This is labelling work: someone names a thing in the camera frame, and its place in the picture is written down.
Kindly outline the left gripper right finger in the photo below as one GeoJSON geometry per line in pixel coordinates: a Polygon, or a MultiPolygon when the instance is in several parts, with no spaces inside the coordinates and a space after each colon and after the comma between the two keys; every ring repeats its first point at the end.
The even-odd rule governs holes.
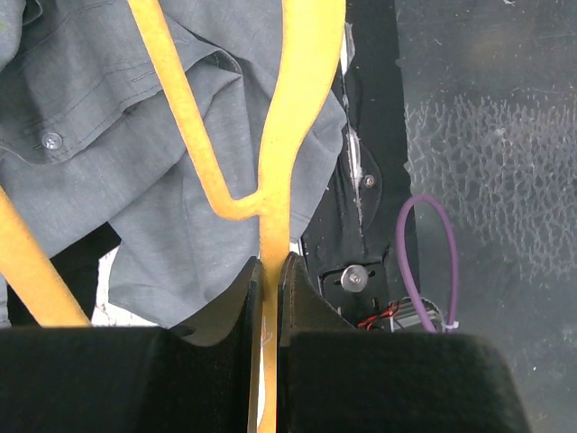
{"type": "Polygon", "coordinates": [[[301,256],[279,278],[280,432],[527,432],[509,368],[486,340],[356,330],[301,256]]]}

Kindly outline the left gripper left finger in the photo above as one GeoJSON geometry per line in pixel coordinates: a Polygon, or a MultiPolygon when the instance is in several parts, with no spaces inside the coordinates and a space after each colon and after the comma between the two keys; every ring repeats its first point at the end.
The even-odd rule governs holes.
{"type": "Polygon", "coordinates": [[[4,432],[253,432],[261,263],[172,329],[1,333],[4,432]]]}

